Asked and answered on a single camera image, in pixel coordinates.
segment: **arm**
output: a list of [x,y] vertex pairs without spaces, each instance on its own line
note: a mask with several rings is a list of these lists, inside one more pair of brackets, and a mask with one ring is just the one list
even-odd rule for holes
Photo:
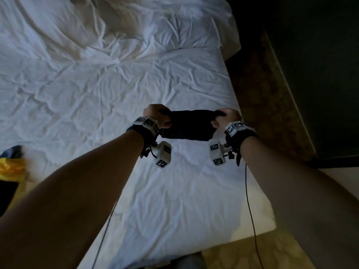
[[[168,127],[163,105],[144,116]],[[76,268],[107,220],[144,146],[130,130],[72,160],[0,218],[0,268]]]
[[[241,119],[224,109],[214,126]],[[333,179],[248,137],[240,153],[263,192],[319,268],[359,267],[359,201]]]

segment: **yellow fabric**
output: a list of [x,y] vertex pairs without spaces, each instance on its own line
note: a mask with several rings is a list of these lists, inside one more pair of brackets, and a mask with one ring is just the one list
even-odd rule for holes
[[7,207],[11,208],[22,196],[25,188],[26,161],[23,158],[0,158],[0,180],[18,182],[14,197]]

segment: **hand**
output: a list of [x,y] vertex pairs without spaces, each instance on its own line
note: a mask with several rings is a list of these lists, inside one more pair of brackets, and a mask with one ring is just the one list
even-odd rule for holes
[[214,128],[217,128],[222,132],[225,132],[225,128],[229,123],[242,120],[240,113],[235,109],[224,108],[220,109],[220,111],[224,112],[226,116],[216,117],[216,121],[212,121],[211,124]]
[[159,111],[161,109],[167,109],[169,108],[165,107],[163,104],[157,103],[157,104],[151,104],[143,111],[143,116],[149,116],[152,119],[157,120],[158,127],[161,128],[169,128],[171,127],[171,118],[167,115],[162,115]]

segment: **tiled floor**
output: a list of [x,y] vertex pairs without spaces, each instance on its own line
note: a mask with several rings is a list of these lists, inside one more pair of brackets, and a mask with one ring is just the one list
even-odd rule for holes
[[[253,51],[239,53],[226,64],[245,122],[273,148],[301,160],[311,159],[314,151],[265,33]],[[276,221],[276,230],[257,237],[264,268],[313,269],[293,235],[278,217]],[[261,268],[253,237],[202,253],[209,269]]]

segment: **dark wall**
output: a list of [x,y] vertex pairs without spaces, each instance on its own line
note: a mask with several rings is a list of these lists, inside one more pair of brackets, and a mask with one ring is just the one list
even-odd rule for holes
[[320,158],[359,154],[359,0],[276,0],[265,28]]

